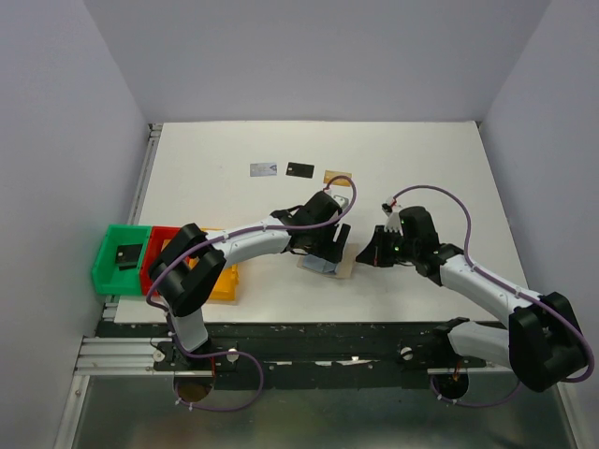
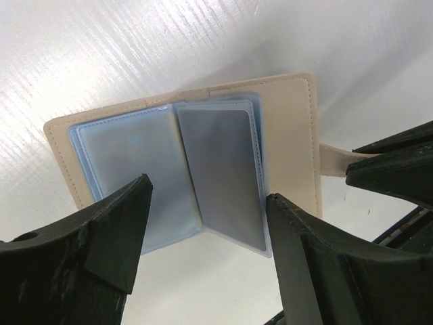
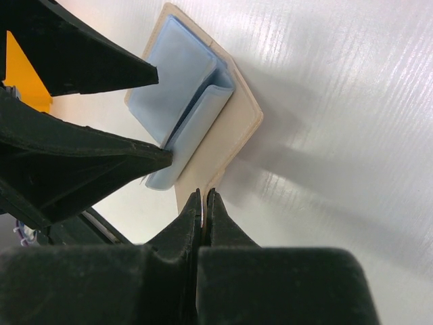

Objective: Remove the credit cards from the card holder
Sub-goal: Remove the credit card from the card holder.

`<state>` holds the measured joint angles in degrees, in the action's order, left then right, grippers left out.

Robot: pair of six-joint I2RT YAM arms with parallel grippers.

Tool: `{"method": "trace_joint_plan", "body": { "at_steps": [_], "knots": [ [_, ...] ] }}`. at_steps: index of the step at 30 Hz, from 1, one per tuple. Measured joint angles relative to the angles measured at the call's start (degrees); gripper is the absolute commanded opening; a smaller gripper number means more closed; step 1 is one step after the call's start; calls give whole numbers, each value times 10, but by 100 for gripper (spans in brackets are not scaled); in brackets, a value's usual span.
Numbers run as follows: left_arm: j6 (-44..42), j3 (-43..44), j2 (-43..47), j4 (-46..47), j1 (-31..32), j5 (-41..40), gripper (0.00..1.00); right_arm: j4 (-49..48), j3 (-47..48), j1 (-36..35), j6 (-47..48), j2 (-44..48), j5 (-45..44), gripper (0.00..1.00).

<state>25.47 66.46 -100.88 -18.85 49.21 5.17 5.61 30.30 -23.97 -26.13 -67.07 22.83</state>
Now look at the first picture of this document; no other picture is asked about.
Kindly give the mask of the black credit card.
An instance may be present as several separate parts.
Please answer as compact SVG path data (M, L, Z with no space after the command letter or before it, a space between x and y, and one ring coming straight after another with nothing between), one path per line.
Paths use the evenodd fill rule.
M314 165L289 162L285 174L290 177L311 179L314 176Z

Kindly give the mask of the gold credit card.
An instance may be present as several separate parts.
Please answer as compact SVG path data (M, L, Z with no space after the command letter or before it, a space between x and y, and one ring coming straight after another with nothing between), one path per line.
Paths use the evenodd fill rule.
M350 187L351 179L352 179L351 173L326 170L324 172L323 183L326 185L337 185L337 186L343 186L343 187Z

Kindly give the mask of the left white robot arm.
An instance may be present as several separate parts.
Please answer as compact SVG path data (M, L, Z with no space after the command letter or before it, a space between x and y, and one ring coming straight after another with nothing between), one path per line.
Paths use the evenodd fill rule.
M203 231L191 223L181 227L146 269L149 295L158 293L178 340L176 359L198 369L208 355L209 334L202 306L221 273L267 254L313 255L332 264L343 258L351 226L338 224L353 204L330 190L319 191L305 204L276 210L266 219L228 230Z

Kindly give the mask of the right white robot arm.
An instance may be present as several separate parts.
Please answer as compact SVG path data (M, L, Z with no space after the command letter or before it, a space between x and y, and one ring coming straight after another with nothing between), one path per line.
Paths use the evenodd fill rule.
M501 323L491 327L456 318L437 327L438 337L430 346L437 364L449 367L463 357L479 358L511 369L535 392L590 365L566 297L522 290L477 272L462 248L439 240L431 215L421 206L386 212L387 223L374 229L357 262L377 268L411 265L421 276L470 299Z

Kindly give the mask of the silver credit card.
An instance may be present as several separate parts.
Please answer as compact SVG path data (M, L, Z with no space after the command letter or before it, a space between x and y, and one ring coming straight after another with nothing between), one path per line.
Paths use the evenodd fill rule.
M278 167L276 163L252 163L249 176L252 178L276 176Z

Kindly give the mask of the beige card holder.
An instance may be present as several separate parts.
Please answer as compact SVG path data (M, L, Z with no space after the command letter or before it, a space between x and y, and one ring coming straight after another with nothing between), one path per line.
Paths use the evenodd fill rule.
M349 243L343 249L342 260L332 263L314 255L303 255L299 258L297 267L312 273L337 280L350 279L358 255L358 245Z

